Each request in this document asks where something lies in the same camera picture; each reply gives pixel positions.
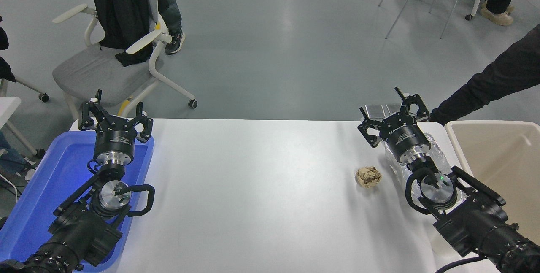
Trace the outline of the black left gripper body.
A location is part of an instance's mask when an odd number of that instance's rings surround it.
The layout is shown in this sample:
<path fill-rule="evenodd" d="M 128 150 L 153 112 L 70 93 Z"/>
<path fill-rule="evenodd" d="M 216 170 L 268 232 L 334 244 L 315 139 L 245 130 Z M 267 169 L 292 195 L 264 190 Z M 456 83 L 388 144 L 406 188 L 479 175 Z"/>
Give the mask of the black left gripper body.
<path fill-rule="evenodd" d="M 113 118 L 112 121 L 100 120 L 96 127 L 96 147 L 93 157 L 116 152 L 133 158 L 137 131 L 128 126 L 129 119 Z"/>

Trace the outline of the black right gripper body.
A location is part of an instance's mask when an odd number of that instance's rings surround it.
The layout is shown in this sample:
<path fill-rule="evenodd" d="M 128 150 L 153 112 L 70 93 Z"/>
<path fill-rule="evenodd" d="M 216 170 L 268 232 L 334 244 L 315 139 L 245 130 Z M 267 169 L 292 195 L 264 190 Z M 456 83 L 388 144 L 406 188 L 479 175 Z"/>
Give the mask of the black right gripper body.
<path fill-rule="evenodd" d="M 383 120 L 382 140 L 393 155 L 403 155 L 406 151 L 419 147 L 426 153 L 431 144 L 417 125 L 416 117 L 410 115 L 391 115 Z"/>

